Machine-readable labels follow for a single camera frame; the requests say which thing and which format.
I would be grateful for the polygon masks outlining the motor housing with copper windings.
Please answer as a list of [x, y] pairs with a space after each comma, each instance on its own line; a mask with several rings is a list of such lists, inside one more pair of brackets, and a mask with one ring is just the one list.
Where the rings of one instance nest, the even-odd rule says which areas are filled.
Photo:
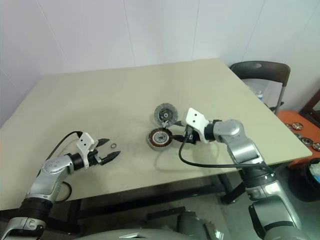
[[166, 128], [155, 128], [147, 136], [148, 145], [155, 151], [165, 150], [173, 140], [173, 134]]

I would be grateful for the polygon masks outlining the dark folding chair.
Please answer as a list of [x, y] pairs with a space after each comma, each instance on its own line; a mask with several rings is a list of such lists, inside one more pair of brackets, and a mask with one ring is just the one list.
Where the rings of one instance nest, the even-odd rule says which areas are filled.
[[291, 68], [284, 63], [272, 61], [242, 61], [232, 64], [230, 70], [241, 80], [259, 79], [281, 83], [277, 104], [269, 109], [277, 116], [283, 105], [283, 96], [288, 84]]

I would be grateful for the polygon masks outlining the black trash bin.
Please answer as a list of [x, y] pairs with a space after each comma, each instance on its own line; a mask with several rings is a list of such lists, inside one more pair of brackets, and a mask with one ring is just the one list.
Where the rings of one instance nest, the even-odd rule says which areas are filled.
[[314, 158], [309, 163], [292, 168], [289, 172], [288, 186], [292, 194], [303, 202], [320, 200], [320, 185], [313, 179], [309, 166], [320, 163], [320, 158]]

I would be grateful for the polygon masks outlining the black table frame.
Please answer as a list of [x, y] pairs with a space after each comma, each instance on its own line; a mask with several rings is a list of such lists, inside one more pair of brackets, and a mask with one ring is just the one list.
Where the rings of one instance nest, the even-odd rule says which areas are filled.
[[79, 220], [169, 203], [185, 198], [243, 194], [245, 187], [236, 172], [179, 180], [59, 203], [52, 217], [77, 224]]

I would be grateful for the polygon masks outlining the brown wooden cabinet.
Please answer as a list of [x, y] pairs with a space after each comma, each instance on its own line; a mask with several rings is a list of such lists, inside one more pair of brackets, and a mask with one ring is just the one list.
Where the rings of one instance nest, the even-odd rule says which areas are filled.
[[315, 110], [319, 101], [320, 88], [298, 113], [320, 129], [320, 110]]

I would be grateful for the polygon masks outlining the white and blue trash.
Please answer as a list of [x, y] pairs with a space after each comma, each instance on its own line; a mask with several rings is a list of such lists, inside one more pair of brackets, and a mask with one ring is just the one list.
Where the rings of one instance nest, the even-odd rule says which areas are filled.
[[320, 185], [320, 162], [310, 164], [309, 171], [315, 182]]

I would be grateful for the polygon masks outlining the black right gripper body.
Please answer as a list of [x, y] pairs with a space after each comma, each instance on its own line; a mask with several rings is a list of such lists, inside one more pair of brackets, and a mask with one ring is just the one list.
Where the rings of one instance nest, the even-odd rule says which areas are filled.
[[192, 128], [191, 126], [186, 126], [184, 133], [184, 143], [190, 143], [195, 145], [197, 142], [200, 141], [199, 133], [196, 130], [194, 130], [194, 128]]

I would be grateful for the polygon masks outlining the grey robot torso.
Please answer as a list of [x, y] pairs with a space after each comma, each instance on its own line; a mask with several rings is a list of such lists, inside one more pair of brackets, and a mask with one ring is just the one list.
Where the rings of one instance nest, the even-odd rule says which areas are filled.
[[210, 227], [194, 211], [184, 211], [177, 216], [176, 230], [123, 228], [85, 235], [77, 240], [225, 240], [223, 232]]

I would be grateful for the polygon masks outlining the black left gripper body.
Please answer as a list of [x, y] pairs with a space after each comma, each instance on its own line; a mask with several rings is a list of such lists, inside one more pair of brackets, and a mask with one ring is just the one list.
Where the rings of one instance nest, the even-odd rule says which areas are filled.
[[98, 156], [98, 153], [99, 152], [96, 149], [88, 153], [87, 159], [88, 159], [89, 166], [103, 165], [102, 159]]

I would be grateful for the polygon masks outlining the spoked rotor disc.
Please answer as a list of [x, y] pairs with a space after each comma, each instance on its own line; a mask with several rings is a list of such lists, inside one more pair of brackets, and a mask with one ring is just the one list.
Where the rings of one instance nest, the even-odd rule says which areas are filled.
[[162, 128], [168, 128], [178, 121], [178, 110], [170, 103], [162, 103], [154, 110], [154, 120]]

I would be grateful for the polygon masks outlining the orange stool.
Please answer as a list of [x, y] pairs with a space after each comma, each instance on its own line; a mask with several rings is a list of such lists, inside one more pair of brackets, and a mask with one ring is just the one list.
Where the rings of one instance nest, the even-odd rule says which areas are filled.
[[[284, 124], [296, 126], [297, 130], [291, 129], [293, 133], [298, 134], [301, 138], [310, 138], [313, 140], [313, 143], [320, 143], [320, 128], [302, 117], [299, 113], [292, 110], [282, 110], [277, 116]], [[308, 164], [312, 159], [320, 159], [320, 151], [315, 151], [312, 145], [304, 146], [312, 152], [311, 156], [294, 160], [289, 164], [289, 168], [298, 168], [298, 166]]]

